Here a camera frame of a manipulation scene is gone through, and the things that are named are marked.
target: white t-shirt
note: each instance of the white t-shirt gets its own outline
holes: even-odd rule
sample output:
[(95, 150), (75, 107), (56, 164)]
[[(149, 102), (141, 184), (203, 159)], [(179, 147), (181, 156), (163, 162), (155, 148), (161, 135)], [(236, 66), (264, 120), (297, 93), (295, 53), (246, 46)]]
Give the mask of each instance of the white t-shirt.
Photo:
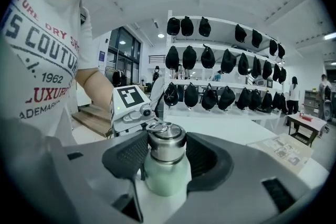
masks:
[(292, 101), (299, 101), (299, 97), (300, 97), (300, 89), (299, 86), (296, 85), (295, 89), (294, 89), (294, 84), (291, 84), (289, 87), (289, 91), (290, 91), (290, 97), (289, 100)]
[(77, 70), (98, 66), (90, 16), (85, 9), (86, 21), (81, 25), (79, 3), (80, 0), (12, 0), (1, 22), (1, 34), (26, 67), (24, 74), (16, 73), (17, 65), (6, 70), (18, 83), (22, 81), (22, 93), (28, 95), (25, 101), (23, 94), (13, 97), (14, 102), (20, 103), (12, 116), (45, 135), (55, 135)]

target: machine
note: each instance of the machine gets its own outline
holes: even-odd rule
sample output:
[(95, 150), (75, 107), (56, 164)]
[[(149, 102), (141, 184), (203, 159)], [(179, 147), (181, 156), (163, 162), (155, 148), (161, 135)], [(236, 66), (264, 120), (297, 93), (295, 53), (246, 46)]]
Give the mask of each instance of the machine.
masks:
[(91, 144), (62, 147), (3, 121), (12, 182), (56, 223), (287, 223), (314, 197), (266, 153), (163, 123), (144, 97), (137, 86), (116, 88), (122, 135)]

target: white floor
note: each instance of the white floor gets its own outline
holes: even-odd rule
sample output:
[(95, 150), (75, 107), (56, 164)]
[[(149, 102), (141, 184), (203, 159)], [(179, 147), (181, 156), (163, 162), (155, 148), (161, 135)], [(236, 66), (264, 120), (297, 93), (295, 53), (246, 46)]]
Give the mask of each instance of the white floor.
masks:
[[(91, 131), (90, 129), (86, 128), (75, 120), (72, 120), (72, 127), (72, 135), (74, 136), (78, 144), (87, 144), (105, 139), (101, 135)], [(330, 128), (329, 133), (324, 133), (322, 138), (317, 137), (314, 140), (312, 145), (312, 149), (314, 150), (312, 158), (330, 172), (336, 159), (336, 120), (334, 119), (333, 122), (328, 123), (328, 127)], [(278, 128), (276, 129), (276, 131), (274, 131), (274, 133), (288, 134), (288, 129), (289, 127), (279, 124)], [(300, 127), (299, 132), (308, 137), (311, 134), (311, 131), (303, 127)]]

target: ceiling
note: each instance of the ceiling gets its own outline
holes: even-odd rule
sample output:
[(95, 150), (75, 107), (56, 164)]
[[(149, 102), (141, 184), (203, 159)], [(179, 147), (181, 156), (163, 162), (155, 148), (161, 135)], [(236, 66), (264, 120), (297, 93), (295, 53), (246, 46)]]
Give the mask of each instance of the ceiling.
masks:
[[(91, 14), (93, 37), (132, 25), (149, 43), (161, 44), (165, 38), (158, 38), (158, 34), (166, 34), (167, 11), (171, 9), (173, 16), (215, 17), (255, 28), (278, 39), (287, 55), (311, 46), (321, 46), (323, 54), (328, 54), (335, 47), (334, 42), (323, 40), (323, 36), (334, 32), (335, 27), (320, 0), (83, 0), (83, 4)], [(179, 34), (177, 40), (236, 43), (233, 25), (210, 23), (209, 38), (199, 35), (198, 21), (194, 20), (194, 34), (190, 37)], [(250, 45), (250, 39), (248, 33), (246, 46)], [(260, 48), (267, 46), (268, 41), (264, 42)]]

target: man's arm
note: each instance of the man's arm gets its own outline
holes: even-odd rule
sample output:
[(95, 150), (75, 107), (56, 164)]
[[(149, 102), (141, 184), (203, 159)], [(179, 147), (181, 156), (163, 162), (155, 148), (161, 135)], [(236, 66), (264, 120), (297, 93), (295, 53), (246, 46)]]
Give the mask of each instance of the man's arm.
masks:
[(78, 70), (75, 80), (96, 105), (110, 111), (113, 85), (98, 68)]

